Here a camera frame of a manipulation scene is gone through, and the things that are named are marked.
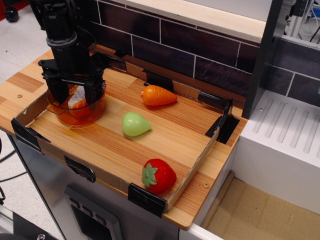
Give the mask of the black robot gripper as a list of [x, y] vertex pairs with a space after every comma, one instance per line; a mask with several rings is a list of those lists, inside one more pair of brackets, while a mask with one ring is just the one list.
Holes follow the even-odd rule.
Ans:
[[38, 65], [54, 99], [63, 104], [69, 97], [68, 84], [74, 84], [84, 87], [89, 105], [100, 100], [105, 93], [104, 69], [93, 63], [88, 48], [77, 37], [56, 40], [47, 37], [46, 43], [53, 59], [40, 60]]

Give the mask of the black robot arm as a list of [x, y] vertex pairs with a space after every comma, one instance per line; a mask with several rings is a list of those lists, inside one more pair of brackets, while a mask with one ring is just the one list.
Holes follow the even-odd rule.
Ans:
[[40, 60], [42, 76], [54, 99], [62, 104], [69, 97], [70, 85], [84, 88], [88, 104], [104, 92], [103, 68], [91, 62], [90, 47], [96, 46], [84, 28], [83, 2], [74, 0], [31, 0], [31, 9], [46, 32], [46, 43], [53, 59]]

